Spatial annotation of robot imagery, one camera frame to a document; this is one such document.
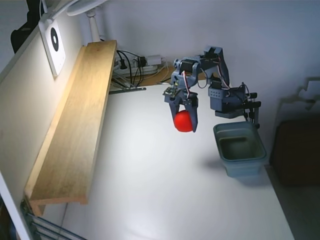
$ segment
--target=power strip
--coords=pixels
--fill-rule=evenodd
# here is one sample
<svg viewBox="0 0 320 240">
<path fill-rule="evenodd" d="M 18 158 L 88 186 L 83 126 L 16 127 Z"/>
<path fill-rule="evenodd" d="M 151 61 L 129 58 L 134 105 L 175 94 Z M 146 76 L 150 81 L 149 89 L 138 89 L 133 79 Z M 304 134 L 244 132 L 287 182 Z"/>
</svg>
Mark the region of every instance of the power strip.
<svg viewBox="0 0 320 240">
<path fill-rule="evenodd" d="M 144 66 L 141 69 L 141 73 L 143 73 L 143 75 L 150 75 L 150 74 L 156 74 L 158 72 L 158 66 L 157 65 L 151 65 L 151 66 Z M 115 73 L 120 74 L 124 77 L 130 77 L 130 69 L 129 67 L 126 69 L 115 69 L 113 70 Z M 140 71 L 138 67 L 132 67 L 131 68 L 131 73 L 132 76 L 140 76 Z"/>
</svg>

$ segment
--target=robotic arm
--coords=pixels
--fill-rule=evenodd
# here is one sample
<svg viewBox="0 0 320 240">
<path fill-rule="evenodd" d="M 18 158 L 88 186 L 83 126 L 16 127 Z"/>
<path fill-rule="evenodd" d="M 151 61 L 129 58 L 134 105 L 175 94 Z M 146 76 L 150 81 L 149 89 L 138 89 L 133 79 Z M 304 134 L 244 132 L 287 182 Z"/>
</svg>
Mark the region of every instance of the robotic arm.
<svg viewBox="0 0 320 240">
<path fill-rule="evenodd" d="M 179 113 L 180 105 L 184 105 L 191 119 L 192 130 L 196 131 L 198 94 L 191 92 L 190 88 L 198 83 L 198 75 L 204 73 L 205 87 L 209 85 L 210 108 L 215 110 L 215 115 L 227 119 L 243 115 L 246 121 L 259 128 L 261 102 L 255 101 L 258 95 L 250 93 L 244 83 L 239 87 L 229 86 L 229 71 L 221 47 L 208 46 L 203 55 L 176 59 L 174 67 L 176 70 L 171 76 L 171 86 L 163 93 L 164 101 L 169 103 L 173 119 Z"/>
</svg>

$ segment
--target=lamp arm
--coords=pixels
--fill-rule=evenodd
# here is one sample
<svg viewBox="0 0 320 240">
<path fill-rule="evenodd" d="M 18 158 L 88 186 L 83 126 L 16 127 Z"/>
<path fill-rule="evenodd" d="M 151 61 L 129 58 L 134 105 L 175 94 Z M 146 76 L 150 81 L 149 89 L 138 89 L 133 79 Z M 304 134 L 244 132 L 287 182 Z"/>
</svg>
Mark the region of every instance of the lamp arm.
<svg viewBox="0 0 320 240">
<path fill-rule="evenodd" d="M 68 7 L 70 7 L 72 4 L 75 4 L 76 2 L 78 2 L 79 0 L 72 0 L 70 2 L 67 2 L 66 4 L 64 4 L 58 11 L 56 11 L 51 17 L 50 19 L 54 20 L 56 19 L 64 10 L 66 10 Z"/>
</svg>

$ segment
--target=white wall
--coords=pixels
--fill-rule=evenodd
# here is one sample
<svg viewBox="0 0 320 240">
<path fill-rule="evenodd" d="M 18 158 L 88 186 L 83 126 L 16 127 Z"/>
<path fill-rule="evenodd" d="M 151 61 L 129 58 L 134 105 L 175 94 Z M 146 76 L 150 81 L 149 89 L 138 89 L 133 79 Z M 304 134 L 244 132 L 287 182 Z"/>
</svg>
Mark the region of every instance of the white wall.
<svg viewBox="0 0 320 240">
<path fill-rule="evenodd" d="M 0 72 L 15 55 L 10 36 L 27 22 L 27 1 L 0 0 Z"/>
<path fill-rule="evenodd" d="M 20 203 L 56 107 L 77 59 L 82 38 L 78 19 L 57 19 L 65 63 L 54 79 L 39 28 L 0 73 L 0 194 L 22 240 L 28 240 Z M 47 207 L 45 217 L 62 224 L 65 205 Z"/>
<path fill-rule="evenodd" d="M 81 17 L 88 42 L 88 20 Z M 259 132 L 267 149 L 280 99 L 320 76 L 319 1 L 114 0 L 97 21 L 119 48 L 142 55 L 173 60 L 206 45 L 223 47 L 231 84 L 244 81 L 262 101 Z"/>
</svg>

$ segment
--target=metal bracket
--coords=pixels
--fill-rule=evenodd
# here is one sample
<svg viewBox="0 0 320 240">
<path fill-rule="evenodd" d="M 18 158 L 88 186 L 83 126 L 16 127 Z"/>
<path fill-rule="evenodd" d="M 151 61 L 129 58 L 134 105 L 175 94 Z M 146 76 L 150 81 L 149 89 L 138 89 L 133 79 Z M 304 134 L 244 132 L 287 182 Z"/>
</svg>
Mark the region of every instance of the metal bracket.
<svg viewBox="0 0 320 240">
<path fill-rule="evenodd" d="M 45 220 L 42 217 L 35 216 L 26 200 L 22 200 L 20 209 L 33 240 L 87 240 L 86 238 Z"/>
<path fill-rule="evenodd" d="M 125 93 L 131 93 L 131 92 L 139 92 L 139 91 L 145 91 L 147 90 L 145 87 L 137 87 L 137 88 L 125 88 L 121 90 L 115 90 L 115 91 L 110 91 L 109 94 L 125 94 Z"/>
</svg>

